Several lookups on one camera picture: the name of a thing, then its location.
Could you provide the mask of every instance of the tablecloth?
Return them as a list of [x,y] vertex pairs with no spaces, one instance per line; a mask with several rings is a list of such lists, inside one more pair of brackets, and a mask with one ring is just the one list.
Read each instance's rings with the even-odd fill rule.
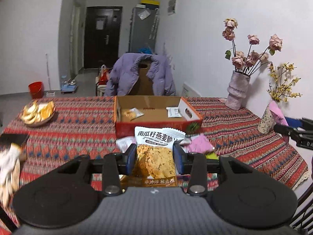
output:
[[[30,135],[24,149],[28,159],[22,168],[21,186],[75,156],[88,154],[91,158],[102,158],[118,151],[113,97],[45,98],[39,103],[50,100],[55,102],[56,114],[48,124],[29,128],[17,116],[4,129],[6,133]],[[203,116],[201,131],[216,148],[217,155],[229,154],[293,189],[308,178],[307,164],[298,152],[273,131],[261,134],[257,130],[260,118],[248,109],[231,110],[217,98],[187,100]],[[187,183],[179,180],[184,188]],[[101,190],[100,174],[93,176],[92,186]],[[217,186],[217,175],[208,174],[208,189]],[[18,223],[11,207],[6,212]]]

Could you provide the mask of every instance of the door handle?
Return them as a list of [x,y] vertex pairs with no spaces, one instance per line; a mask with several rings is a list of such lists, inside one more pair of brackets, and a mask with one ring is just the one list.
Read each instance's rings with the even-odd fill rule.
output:
[[110,35],[107,35],[105,37],[105,44],[108,45],[109,44],[109,39],[110,39]]

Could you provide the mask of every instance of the jacket sleeve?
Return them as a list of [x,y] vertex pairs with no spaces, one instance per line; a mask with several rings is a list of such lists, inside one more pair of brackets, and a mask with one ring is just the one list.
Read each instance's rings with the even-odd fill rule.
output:
[[176,88],[173,80],[172,70],[168,62],[166,62],[165,69],[165,89],[164,93],[166,96],[175,96]]
[[110,79],[106,84],[105,96],[117,95],[117,85],[120,80],[121,68],[123,67],[123,56],[121,56],[114,64],[110,73]]

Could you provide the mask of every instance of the refrigerator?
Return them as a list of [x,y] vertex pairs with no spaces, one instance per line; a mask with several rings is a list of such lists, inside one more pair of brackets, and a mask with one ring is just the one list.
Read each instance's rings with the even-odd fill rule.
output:
[[[151,14],[141,19],[138,14],[148,10]],[[128,51],[139,53],[142,48],[150,48],[154,52],[157,34],[157,11],[143,8],[134,8],[130,23],[130,37]]]

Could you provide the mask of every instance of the vase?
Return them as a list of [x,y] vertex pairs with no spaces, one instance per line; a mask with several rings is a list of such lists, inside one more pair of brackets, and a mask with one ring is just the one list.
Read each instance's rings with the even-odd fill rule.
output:
[[241,102],[247,96],[249,82],[249,76],[233,71],[232,78],[227,88],[229,92],[225,102],[227,107],[233,110],[239,110],[241,108]]
[[274,123],[274,117],[270,111],[270,104],[267,105],[261,121],[258,125],[258,131],[262,134],[268,134]]

